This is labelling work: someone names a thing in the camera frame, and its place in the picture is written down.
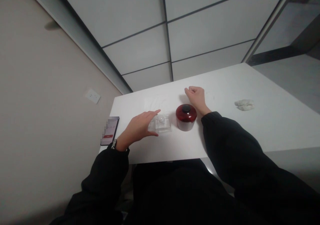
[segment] phone screen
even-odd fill
[[[113,142],[117,132],[120,117],[109,117],[104,130],[104,136],[101,139],[101,146],[109,145]]]

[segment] black jacket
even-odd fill
[[[197,160],[142,164],[125,224],[320,224],[320,195],[272,162],[251,134],[217,112],[201,121],[207,154],[235,197]],[[128,154],[102,151],[82,191],[51,224],[121,224],[114,207]]]

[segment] black sleeve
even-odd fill
[[[201,121],[207,154],[236,199],[271,223],[320,224],[320,195],[280,169],[250,133],[218,112]]]
[[[82,191],[72,196],[64,215],[51,224],[121,224],[121,212],[114,211],[114,207],[128,172],[128,154],[129,149],[119,152],[111,145],[103,150],[82,181]]]

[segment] wall outlet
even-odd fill
[[[91,100],[95,104],[97,104],[99,102],[100,97],[101,96],[98,95],[96,92],[94,92],[93,89],[90,89],[86,94],[86,98],[88,98],[89,100]]]

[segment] red jar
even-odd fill
[[[196,109],[189,104],[180,105],[176,110],[177,125],[182,131],[189,131],[197,118]]]

